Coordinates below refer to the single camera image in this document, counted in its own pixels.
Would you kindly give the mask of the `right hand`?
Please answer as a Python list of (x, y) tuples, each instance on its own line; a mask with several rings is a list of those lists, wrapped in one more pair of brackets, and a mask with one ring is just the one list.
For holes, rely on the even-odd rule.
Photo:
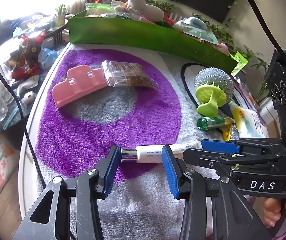
[(274, 227), (281, 218), (280, 201), (274, 198), (266, 198), (263, 202), (263, 221), (267, 226)]

